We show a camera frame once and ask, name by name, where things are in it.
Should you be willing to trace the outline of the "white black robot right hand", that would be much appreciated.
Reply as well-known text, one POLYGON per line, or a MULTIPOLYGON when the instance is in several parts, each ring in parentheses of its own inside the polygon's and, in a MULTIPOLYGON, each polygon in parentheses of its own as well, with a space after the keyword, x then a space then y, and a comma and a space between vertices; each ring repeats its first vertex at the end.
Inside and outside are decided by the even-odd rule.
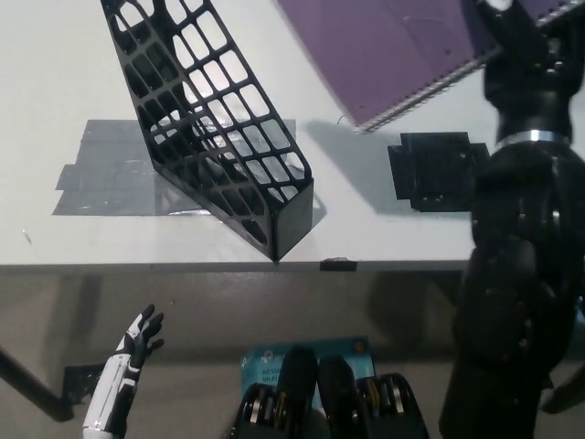
POLYGON ((519 1, 474 5, 499 47, 484 67, 484 97, 498 115, 496 145, 571 145, 570 103, 584 79, 584 3, 562 1, 543 26, 519 1))

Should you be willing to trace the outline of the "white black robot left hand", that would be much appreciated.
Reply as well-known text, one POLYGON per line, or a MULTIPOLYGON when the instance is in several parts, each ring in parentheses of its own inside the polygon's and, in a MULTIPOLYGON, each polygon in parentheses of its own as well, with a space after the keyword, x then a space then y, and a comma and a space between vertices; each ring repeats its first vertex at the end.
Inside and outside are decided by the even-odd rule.
POLYGON ((163 320, 164 314, 149 305, 129 325, 91 397, 82 425, 84 438, 124 438, 144 363, 164 344, 157 336, 163 320))

